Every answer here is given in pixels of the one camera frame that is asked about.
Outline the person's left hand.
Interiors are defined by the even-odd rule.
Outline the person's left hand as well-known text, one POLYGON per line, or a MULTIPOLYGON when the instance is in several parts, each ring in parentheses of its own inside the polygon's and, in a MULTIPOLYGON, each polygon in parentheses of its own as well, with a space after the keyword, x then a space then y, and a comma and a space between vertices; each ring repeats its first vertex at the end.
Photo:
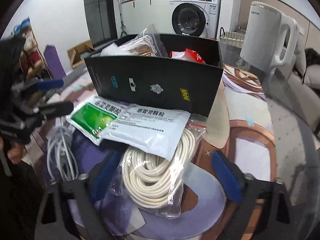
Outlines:
POLYGON ((24 150, 25 146, 23 144, 15 142, 13 145, 9 143, 9 149, 6 152, 10 161, 16 165, 22 161, 24 150))

